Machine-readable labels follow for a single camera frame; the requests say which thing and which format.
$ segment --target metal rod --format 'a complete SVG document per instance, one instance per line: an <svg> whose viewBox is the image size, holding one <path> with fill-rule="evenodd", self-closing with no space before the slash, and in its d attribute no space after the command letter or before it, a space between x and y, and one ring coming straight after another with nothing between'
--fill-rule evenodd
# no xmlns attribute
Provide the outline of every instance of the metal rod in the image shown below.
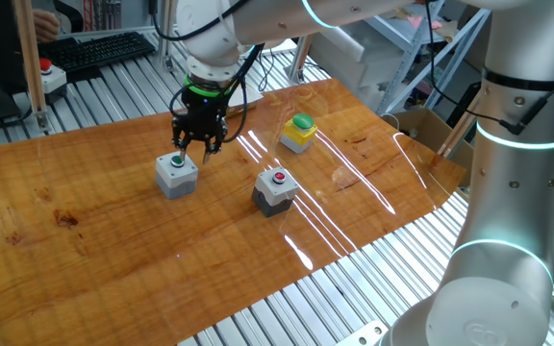
<svg viewBox="0 0 554 346"><path fill-rule="evenodd" d="M160 27L167 36L171 36L174 29L176 5L175 0L164 0L162 8L162 23ZM174 62L170 55L172 43L165 38L160 37L160 45L158 47L158 57L163 61L164 66L168 71L174 69Z"/></svg>
<svg viewBox="0 0 554 346"><path fill-rule="evenodd" d="M42 88L42 74L39 69L38 40L31 0L13 0L18 25L18 36L25 65L25 76L31 107L41 129L48 128L46 99Z"/></svg>
<svg viewBox="0 0 554 346"><path fill-rule="evenodd" d="M476 111L478 105L480 104L480 97L483 91L479 91L476 97L471 102L469 106L469 111ZM459 149L459 146L463 143L463 139L469 133L471 127L476 123L477 119L475 116L464 112L463 116L457 123L457 126L454 127L448 138L441 146L438 151L438 155L450 159L454 153Z"/></svg>
<svg viewBox="0 0 554 346"><path fill-rule="evenodd" d="M443 75L441 76L440 80L437 82L437 86L440 90L445 90L446 87L448 87L448 84L452 80L452 76L454 76L455 72L457 71L457 68L459 67L463 59L466 57L466 54L469 51L469 47L471 47L474 40L478 37L478 34L485 26L487 19L491 15L491 12L488 10L481 10L480 12L483 15L478 20L478 23L471 30L467 31L466 36L463 38L463 41L461 42L461 44L459 44L457 51L455 52L454 56L448 63L448 66L443 72ZM429 96L429 99L424 104L424 108L432 110L433 107L437 105L440 99L441 99L441 96L438 93L438 91L436 89L433 89L431 96Z"/></svg>
<svg viewBox="0 0 554 346"><path fill-rule="evenodd" d="M437 18L438 14L440 13L441 7L443 6L444 1L445 0L440 0L436 3L429 5L431 10L431 18L430 18L431 21ZM401 84L405 80L405 77L407 76L408 72L410 72L410 69L412 68L412 64L414 64L414 59L416 58L418 51L420 50L420 46L422 45L422 41L429 36L428 25L426 24L428 23L428 20L429 18L425 16L424 20L422 21L422 23L420 23L420 26L415 31L414 37L412 38L411 46L409 49L405 51L405 53L403 53L401 64L399 65L397 72L394 74L394 77L390 81L389 86L386 88L386 92L384 93L384 97L382 97L380 106L375 111L376 114L379 115L379 114L390 112L396 107L396 104L398 104L398 103L395 104L394 102L391 103L390 101L393 100L393 95L398 91L398 89L401 88Z"/></svg>
<svg viewBox="0 0 554 346"><path fill-rule="evenodd" d="M482 19L483 16L485 15L488 15L489 13L489 10L480 10L478 11L477 14L475 14L470 20L469 22L465 25L465 27L463 29L461 29L461 31L454 37L454 39L452 40L452 42L448 43L436 56L435 56L435 63L437 62L440 62L441 60L443 60L443 58L446 57L446 55L452 51L452 49L457 45L459 44L459 42L461 42L461 40L465 37L466 33L469 32L470 30L473 29L473 27L475 25L477 25L477 23ZM412 90L414 90L414 88L420 83L422 82L422 80L429 74L429 72L431 71L431 63L428 63L424 69L422 69L422 71L420 71L420 73L414 78L413 81L410 82L410 84L403 90L401 91L401 93L395 97L392 102L388 105L387 109L385 111L382 111L380 112L380 109L382 109L382 107L380 107L378 109L378 111L376 112L377 114L383 114L383 113L386 113L386 112L391 112L392 110L394 110L396 108L396 106L399 104L399 102L401 102L401 100L403 100L405 97L408 97L411 93L412 93Z"/></svg>
<svg viewBox="0 0 554 346"><path fill-rule="evenodd" d="M305 60L309 55L309 49L312 46L313 37L305 36L298 40L296 46L296 52L294 53L294 60L292 65L286 67L286 75L288 80L293 84L304 83L303 67L305 67Z"/></svg>

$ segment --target wood grain surface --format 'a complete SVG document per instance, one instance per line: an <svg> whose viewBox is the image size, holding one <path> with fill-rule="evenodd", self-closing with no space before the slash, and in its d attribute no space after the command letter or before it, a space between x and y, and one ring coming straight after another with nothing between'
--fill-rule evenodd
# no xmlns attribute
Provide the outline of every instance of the wood grain surface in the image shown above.
<svg viewBox="0 0 554 346"><path fill-rule="evenodd" d="M278 142L298 112L319 128L302 155ZM266 94L169 201L154 180L169 124L0 145L1 343L172 346L439 207L465 172L325 81ZM251 193L278 162L302 189L266 219Z"/></svg>

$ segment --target cardboard box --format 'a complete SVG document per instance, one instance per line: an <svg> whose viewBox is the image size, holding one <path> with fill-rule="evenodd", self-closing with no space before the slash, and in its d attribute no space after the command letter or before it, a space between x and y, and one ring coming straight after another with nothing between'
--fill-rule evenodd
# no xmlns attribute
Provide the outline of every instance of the cardboard box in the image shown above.
<svg viewBox="0 0 554 346"><path fill-rule="evenodd" d="M436 153L452 132L452 128L431 110L405 111L394 116L399 119L400 130L410 132L410 134L414 135L414 139L417 142ZM383 117L383 119L396 128L394 119L390 117ZM450 160L467 170L459 187L469 187L473 163L473 147L463 141Z"/></svg>

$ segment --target shelf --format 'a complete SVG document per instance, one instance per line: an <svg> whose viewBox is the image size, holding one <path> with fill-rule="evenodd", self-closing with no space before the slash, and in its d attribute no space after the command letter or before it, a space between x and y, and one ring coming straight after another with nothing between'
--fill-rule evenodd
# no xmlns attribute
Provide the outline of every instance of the shelf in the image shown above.
<svg viewBox="0 0 554 346"><path fill-rule="evenodd" d="M412 4L405 7L410 13L420 13L425 14L425 9L423 5ZM379 33L388 38L392 43L396 44L399 48L404 51L408 51L412 48L412 43L414 40L414 34L416 29L408 22L407 20L397 19L397 18L383 18L379 15L376 15L370 19L367 19L366 22L377 30ZM431 42L429 34L425 33L425 37L422 41L422 44L427 44ZM445 38L442 36L433 33L434 42L444 42Z"/></svg>

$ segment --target robotic arm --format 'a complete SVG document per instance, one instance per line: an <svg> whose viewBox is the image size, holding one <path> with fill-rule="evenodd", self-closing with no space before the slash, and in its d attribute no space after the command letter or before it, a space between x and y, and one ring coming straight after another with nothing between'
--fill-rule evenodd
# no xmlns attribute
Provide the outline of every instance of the robotic arm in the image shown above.
<svg viewBox="0 0 554 346"><path fill-rule="evenodd" d="M542 345L548 331L554 0L463 1L494 10L484 94L474 110L487 117L478 123L469 211L440 288L401 316L383 346L532 346ZM228 12L231 2L239 6ZM185 40L191 58L181 92L188 112L173 112L175 146L185 151L191 140L202 140L206 161L227 141L227 101L234 87L244 87L245 65L235 68L241 51L256 45L247 60L252 63L263 42L305 36L411 2L180 0L182 35L217 23Z"/></svg>

